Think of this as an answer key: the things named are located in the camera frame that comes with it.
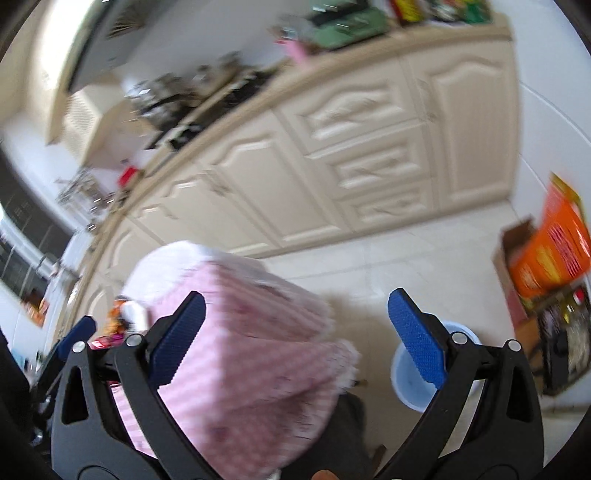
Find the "metal screw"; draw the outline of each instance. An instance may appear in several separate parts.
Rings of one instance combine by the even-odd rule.
[[[509,348],[514,352],[521,351],[521,344],[517,340],[509,340]]]
[[[80,353],[80,352],[83,352],[85,348],[86,348],[86,342],[76,342],[74,344],[74,346],[72,347],[72,351],[74,353]]]
[[[144,337],[136,333],[135,335],[130,335],[129,337],[127,337],[125,344],[127,346],[138,346],[140,343],[142,343],[143,339]]]
[[[468,343],[468,337],[465,333],[456,332],[452,335],[453,343],[457,343],[458,345],[465,345]]]

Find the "blue gripper pad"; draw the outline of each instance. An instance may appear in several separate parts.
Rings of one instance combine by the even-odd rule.
[[[423,313],[403,289],[390,294],[388,316],[423,380],[441,389],[447,378],[445,354],[423,323]]]
[[[76,342],[87,342],[96,333],[96,322],[92,317],[82,317],[57,345],[57,357],[65,362]]]
[[[205,321],[205,299],[191,292],[172,315],[173,321],[150,355],[150,378],[153,389],[172,382],[193,339]]]

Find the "cream cabinet door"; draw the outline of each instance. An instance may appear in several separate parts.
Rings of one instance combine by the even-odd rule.
[[[103,275],[95,273],[84,293],[82,302],[76,313],[75,321],[89,315],[96,322],[96,335],[100,335],[106,326],[107,316],[115,304],[115,298],[119,295],[121,286]]]
[[[162,245],[126,218],[113,234],[100,259],[98,271],[122,287],[137,263]]]
[[[256,219],[281,247],[349,231],[272,112],[246,123],[199,161],[221,195]]]
[[[419,121],[382,128],[307,155],[333,199],[431,176],[428,127]]]
[[[339,202],[355,232],[401,226],[437,211],[431,180],[388,187]]]
[[[485,41],[406,57],[430,125],[443,209],[506,198],[518,159],[512,44]]]
[[[195,164],[174,176],[134,212],[163,243],[188,240],[236,255],[276,249],[268,235],[230,200],[215,174]]]
[[[331,79],[277,111],[306,153],[417,117],[398,59]]]

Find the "blue bucket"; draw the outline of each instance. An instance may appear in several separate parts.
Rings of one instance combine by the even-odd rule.
[[[442,322],[442,324],[448,332],[463,332],[468,335],[472,342],[480,344],[480,340],[476,334],[468,327],[456,322]],[[408,408],[421,413],[425,412],[437,392],[433,384],[423,380],[417,367],[414,365],[413,358],[403,343],[397,348],[392,359],[390,380],[400,401]],[[476,391],[478,384],[479,382],[477,381],[472,384],[470,395]]]

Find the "window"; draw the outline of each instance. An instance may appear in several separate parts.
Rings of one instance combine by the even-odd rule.
[[[43,298],[48,280],[35,272],[15,248],[0,239],[0,280],[21,300],[31,300],[38,306],[37,297]]]
[[[72,236],[38,205],[37,199],[20,183],[1,149],[0,204],[4,214],[42,254],[61,258]]]
[[[0,281],[38,306],[71,235],[23,186],[0,148]]]

